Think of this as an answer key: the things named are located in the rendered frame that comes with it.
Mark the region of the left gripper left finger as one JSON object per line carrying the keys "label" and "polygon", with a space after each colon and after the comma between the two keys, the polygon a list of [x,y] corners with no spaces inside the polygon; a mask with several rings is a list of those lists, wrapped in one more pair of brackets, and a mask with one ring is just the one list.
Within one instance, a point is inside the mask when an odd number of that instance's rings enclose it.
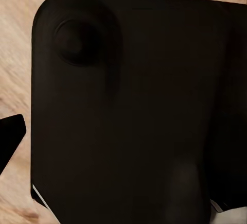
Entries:
{"label": "left gripper left finger", "polygon": [[26,134],[22,114],[0,119],[0,174]]}

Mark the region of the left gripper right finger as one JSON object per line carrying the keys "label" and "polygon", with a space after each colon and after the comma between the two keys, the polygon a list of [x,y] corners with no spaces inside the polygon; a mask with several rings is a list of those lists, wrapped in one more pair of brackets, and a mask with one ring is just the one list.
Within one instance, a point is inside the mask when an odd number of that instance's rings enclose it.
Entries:
{"label": "left gripper right finger", "polygon": [[244,152],[247,154],[247,116],[235,114],[231,132],[238,141]]}

